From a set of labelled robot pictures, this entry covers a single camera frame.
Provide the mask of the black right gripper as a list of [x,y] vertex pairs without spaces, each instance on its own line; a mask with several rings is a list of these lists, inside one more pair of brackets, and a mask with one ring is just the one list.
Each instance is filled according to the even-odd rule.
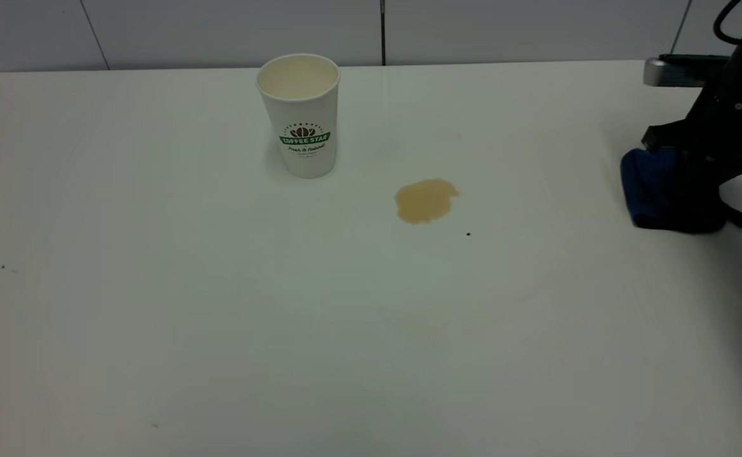
[[679,225],[727,223],[720,185],[742,174],[742,89],[704,89],[681,121],[651,126],[642,139],[642,184],[679,185]]

